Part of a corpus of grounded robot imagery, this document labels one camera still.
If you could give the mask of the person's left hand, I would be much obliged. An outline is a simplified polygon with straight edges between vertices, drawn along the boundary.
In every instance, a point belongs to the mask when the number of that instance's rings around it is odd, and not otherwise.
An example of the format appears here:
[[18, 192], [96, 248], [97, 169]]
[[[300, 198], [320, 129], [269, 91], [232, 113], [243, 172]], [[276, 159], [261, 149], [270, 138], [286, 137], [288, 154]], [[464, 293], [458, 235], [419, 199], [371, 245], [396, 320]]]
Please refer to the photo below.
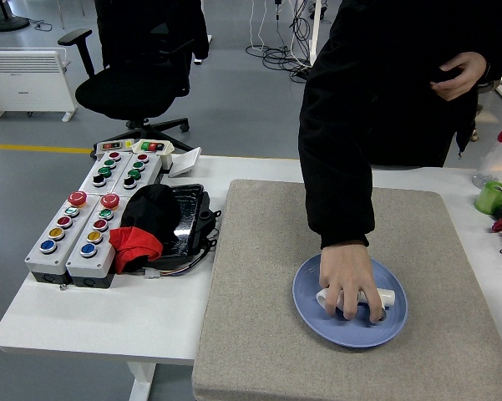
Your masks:
[[458, 70], [453, 78], [440, 82], [431, 82], [430, 88], [442, 99], [451, 101], [469, 92], [484, 76], [487, 61], [483, 55], [476, 52], [459, 53], [446, 63], [439, 66], [443, 72]]

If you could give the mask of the person's right hand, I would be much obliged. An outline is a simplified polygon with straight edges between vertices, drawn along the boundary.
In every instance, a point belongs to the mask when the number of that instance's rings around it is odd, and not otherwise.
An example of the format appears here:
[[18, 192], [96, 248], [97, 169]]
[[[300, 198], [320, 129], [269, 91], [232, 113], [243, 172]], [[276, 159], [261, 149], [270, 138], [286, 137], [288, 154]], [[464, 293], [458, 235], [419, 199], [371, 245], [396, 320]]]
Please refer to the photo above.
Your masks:
[[334, 316], [339, 298], [343, 300], [343, 316], [352, 320], [357, 314], [357, 295], [367, 298], [371, 323], [382, 317], [382, 303], [374, 281], [368, 249], [362, 241], [348, 241], [322, 249], [319, 282], [327, 288], [325, 311]]

